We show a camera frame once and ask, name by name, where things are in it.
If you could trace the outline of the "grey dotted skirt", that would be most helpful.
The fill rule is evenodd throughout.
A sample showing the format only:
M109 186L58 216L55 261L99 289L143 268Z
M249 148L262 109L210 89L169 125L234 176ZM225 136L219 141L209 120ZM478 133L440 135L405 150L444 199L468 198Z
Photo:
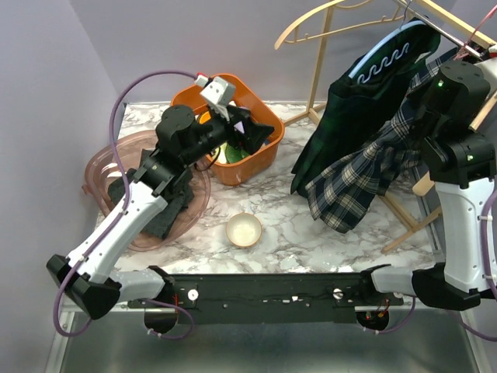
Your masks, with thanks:
M114 180L107 189L107 194L113 205L120 202L125 194L123 180ZM144 227L143 231L159 239L167 239L178 215L185 211L194 198L193 189L189 181L183 185L183 189L172 199L168 199L168 205L155 215Z

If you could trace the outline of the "navy plaid skirt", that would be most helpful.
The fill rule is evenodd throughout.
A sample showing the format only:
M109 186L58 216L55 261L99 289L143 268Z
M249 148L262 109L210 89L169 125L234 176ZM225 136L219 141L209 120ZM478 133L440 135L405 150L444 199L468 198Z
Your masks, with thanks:
M384 196L401 173L421 164L410 130L421 96L441 65L454 59L456 53L455 47L422 68L409 83L408 95L398 111L376 133L376 138L331 164L305 187L314 220L321 219L342 234L353 230L376 196Z

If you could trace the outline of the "pink wire hanger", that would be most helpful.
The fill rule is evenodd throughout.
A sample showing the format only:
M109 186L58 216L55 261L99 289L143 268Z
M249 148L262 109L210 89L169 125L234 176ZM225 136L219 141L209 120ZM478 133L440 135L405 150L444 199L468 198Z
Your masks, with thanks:
M487 36L481 31L481 28L489 23L489 20L494 17L496 14L496 5L493 5L485 14L485 16L481 19L479 24L473 28L468 30L469 35L467 39L463 43L463 46L459 49L456 54L455 59L461 59L470 54L469 47L471 42L475 42L477 45L483 47L485 50L490 47L496 45L495 33L491 33L491 36Z

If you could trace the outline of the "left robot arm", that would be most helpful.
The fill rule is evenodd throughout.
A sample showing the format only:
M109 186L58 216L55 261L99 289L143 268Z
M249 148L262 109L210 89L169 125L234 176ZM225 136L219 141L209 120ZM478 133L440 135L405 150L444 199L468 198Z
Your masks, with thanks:
M155 128L155 150L141 163L125 194L101 225L67 256L54 255L47 269L59 286L90 319L105 316L114 305L147 299L156 307L172 297L172 279L161 269L116 272L114 265L139 232L193 177L193 164L224 143L256 153L273 133L272 126L252 120L249 110L229 105L210 110L203 124L185 105L170 106Z

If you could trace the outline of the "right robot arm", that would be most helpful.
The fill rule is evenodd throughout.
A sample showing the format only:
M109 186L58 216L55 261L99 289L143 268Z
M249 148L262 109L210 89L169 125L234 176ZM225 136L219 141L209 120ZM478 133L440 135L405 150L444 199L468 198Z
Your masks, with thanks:
M496 151L472 127L490 91L477 65L456 60L443 63L428 86L412 95L418 107L411 138L440 201L445 260L424 270L370 269L370 278L357 285L362 302L372 305L385 293L399 293L433 308L464 311L496 296Z

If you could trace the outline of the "dark green plaid skirt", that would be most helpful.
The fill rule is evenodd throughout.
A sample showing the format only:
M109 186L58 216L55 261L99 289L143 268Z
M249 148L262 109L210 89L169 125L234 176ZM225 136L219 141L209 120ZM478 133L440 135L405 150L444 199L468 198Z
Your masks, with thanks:
M394 116L410 81L440 45L440 34L425 23L412 35L409 52L365 85L348 78L363 54L329 86L325 112L292 168L291 192L306 196L307 184L332 163L356 151Z

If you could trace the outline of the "light blue hanger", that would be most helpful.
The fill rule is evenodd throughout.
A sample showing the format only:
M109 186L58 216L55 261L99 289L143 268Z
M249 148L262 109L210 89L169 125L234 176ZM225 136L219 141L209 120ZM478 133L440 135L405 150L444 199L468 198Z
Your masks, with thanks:
M409 52L415 28L424 25L417 18L407 20L411 3L407 1L401 25L376 43L348 73L355 84L365 85Z

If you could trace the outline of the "beige empty hanger left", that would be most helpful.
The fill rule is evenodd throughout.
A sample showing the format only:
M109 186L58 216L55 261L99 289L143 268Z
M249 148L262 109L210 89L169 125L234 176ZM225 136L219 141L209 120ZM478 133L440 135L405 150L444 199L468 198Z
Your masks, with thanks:
M294 20L276 39L273 49L307 43L368 26L396 23L402 18L395 1L329 1Z

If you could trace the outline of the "lavender cup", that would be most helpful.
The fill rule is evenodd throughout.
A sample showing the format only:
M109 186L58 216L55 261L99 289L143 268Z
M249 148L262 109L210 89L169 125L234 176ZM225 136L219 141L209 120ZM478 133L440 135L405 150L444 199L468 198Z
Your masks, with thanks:
M234 125L235 129L241 134L245 134L245 120L249 116L249 110L246 107L240 106L234 108L234 115L238 122Z

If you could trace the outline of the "green cup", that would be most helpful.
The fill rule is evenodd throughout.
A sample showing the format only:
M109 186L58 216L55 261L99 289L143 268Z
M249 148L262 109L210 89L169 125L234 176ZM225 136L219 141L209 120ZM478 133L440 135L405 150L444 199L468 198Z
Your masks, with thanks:
M243 148L234 147L230 144L227 144L224 150L224 155L228 164L234 164L247 158L249 156L249 153L246 152Z

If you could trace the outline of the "orange plastic bin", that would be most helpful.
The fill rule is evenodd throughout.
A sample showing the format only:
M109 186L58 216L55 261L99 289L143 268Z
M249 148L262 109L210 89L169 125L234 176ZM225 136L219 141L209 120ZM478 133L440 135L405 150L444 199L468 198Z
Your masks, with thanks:
M239 77L228 73L214 76L220 76L235 86L235 94L231 101L234 101L237 106L248 108L256 123L270 125L274 128L273 133L269 136L269 144L262 147L254 155L232 164L222 164L217 161L210 168L219 182L226 186L235 187L260 174L273 164L279 143L285 133L285 127L279 117ZM196 115L202 116L203 113L207 112L207 103L200 96L200 91L199 86L191 85L179 91L172 98L171 105L189 106Z

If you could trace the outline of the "orange bowl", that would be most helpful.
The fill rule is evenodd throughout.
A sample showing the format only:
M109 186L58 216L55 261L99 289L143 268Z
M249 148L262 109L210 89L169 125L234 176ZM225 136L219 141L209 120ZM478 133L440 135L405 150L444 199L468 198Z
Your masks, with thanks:
M205 124L207 121L209 121L211 119L211 116L210 116L210 113L209 112L205 112L205 113L202 113L200 114L198 117L197 117L197 122L199 124Z

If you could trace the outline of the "small white ceramic bowl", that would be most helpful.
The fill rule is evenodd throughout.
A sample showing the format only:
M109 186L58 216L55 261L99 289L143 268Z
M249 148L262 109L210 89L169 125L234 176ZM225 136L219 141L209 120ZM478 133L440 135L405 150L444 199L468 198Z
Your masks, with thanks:
M231 244L247 248L254 246L261 238L262 224L253 214L239 213L226 224L226 236Z

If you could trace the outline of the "wooden clothes rack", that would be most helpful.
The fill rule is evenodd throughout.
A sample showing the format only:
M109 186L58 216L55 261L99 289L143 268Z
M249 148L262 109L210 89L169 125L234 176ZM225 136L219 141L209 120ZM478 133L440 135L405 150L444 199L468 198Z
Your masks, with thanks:
M401 6L402 18L407 5L406 1L395 1ZM441 5L436 4L434 1L414 1L411 3L407 19L412 17L418 17L422 19L425 23L429 24L439 33L443 34L448 40L456 45L463 46L463 43L469 35L468 30L473 28L469 23L466 23L462 18L456 16L451 11L445 9ZM285 125L290 125L298 122L304 118L310 119L314 124L319 122L318 114L325 108L325 104L321 103L317 105L315 103L315 97L318 90L319 79L321 78L321 69L325 59L325 52L327 48L329 37L321 38L319 41L318 54L316 57L315 68L313 73L313 78L311 80L311 91L307 100L306 109L284 121ZM470 54L474 55L475 58L480 58L481 54L477 51L469 48Z

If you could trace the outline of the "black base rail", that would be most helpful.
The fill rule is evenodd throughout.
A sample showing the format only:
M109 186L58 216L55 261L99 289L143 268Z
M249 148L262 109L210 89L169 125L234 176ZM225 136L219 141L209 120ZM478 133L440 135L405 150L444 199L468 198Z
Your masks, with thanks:
M354 323L356 310L403 301L359 273L176 274L172 293L196 324Z

